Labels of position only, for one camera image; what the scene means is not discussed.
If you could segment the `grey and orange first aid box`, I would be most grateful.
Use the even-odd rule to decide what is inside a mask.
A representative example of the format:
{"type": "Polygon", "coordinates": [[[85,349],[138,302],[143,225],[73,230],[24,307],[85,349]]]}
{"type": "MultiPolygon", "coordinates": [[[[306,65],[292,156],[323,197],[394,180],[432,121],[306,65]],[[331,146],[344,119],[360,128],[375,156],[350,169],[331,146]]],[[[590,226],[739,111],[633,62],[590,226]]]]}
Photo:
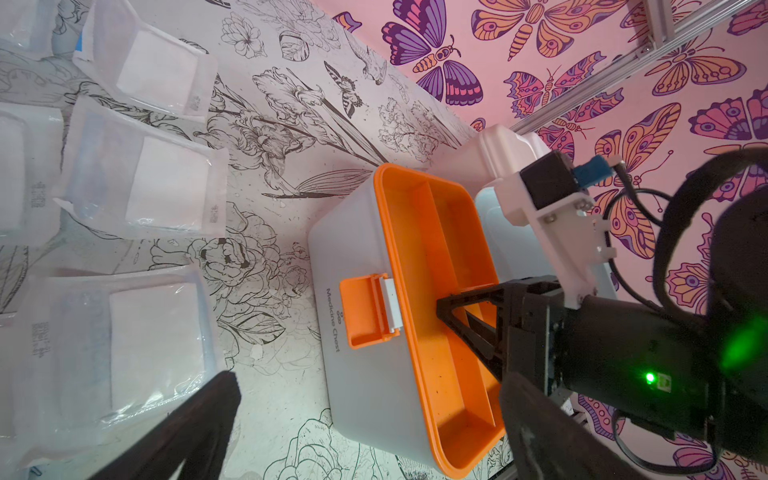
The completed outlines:
{"type": "Polygon", "coordinates": [[[308,243],[335,427],[461,479],[504,435],[500,385],[437,316],[498,277],[459,184],[380,166],[308,243]]]}

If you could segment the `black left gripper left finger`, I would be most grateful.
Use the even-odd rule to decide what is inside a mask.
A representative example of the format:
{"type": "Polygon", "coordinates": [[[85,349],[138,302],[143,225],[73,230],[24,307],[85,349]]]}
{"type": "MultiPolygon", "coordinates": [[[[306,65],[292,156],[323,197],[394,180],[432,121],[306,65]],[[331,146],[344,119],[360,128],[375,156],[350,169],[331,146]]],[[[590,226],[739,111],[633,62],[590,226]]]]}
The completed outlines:
{"type": "Polygon", "coordinates": [[[218,373],[94,479],[217,479],[241,403],[233,372],[218,373]]]}

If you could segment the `pink first aid box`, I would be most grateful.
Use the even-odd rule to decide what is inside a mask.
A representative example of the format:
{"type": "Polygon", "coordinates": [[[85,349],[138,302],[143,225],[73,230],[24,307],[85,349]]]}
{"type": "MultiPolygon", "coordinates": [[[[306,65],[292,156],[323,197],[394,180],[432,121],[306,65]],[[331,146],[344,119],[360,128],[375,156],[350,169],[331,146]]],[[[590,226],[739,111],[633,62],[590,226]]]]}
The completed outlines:
{"type": "Polygon", "coordinates": [[[435,152],[427,173],[464,187],[471,197],[550,152],[536,133],[494,125],[455,150],[435,152]]]}

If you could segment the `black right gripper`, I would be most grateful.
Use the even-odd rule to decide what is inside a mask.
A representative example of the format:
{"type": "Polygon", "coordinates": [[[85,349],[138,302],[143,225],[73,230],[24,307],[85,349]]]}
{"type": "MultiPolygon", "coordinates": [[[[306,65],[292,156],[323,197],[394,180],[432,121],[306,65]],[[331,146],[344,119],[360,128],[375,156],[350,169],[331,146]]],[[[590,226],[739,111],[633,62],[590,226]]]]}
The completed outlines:
{"type": "Polygon", "coordinates": [[[600,436],[617,441],[634,425],[716,439],[720,379],[704,340],[659,312],[594,296],[569,309],[559,283],[540,277],[441,298],[436,315],[497,381],[516,372],[545,394],[577,393],[600,436]],[[468,310],[483,304],[488,314],[468,310]]]}

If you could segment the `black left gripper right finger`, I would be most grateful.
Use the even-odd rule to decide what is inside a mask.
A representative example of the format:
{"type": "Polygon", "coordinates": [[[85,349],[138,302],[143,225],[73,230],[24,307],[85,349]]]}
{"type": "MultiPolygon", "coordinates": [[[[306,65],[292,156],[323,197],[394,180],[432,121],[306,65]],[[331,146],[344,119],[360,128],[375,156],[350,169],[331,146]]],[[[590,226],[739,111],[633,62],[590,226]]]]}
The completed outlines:
{"type": "Polygon", "coordinates": [[[500,406],[520,479],[644,477],[518,373],[503,376],[500,406]]]}

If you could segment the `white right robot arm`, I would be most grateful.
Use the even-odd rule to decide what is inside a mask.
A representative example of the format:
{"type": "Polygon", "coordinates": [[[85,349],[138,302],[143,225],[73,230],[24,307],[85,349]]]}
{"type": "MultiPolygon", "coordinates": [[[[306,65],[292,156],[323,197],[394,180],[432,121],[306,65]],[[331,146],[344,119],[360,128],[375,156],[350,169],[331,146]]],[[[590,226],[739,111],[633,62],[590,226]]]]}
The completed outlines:
{"type": "Polygon", "coordinates": [[[654,257],[655,307],[588,297],[577,308],[537,301],[557,282],[506,282],[442,298],[437,315],[493,376],[525,374],[536,344],[517,345],[525,320],[560,326],[548,351],[556,380],[611,405],[620,418],[681,433],[749,459],[767,459],[767,192],[729,207],[712,230],[707,307],[677,307],[665,278],[701,204],[737,171],[765,167],[763,148],[728,152],[691,174],[671,199],[654,257]]]}

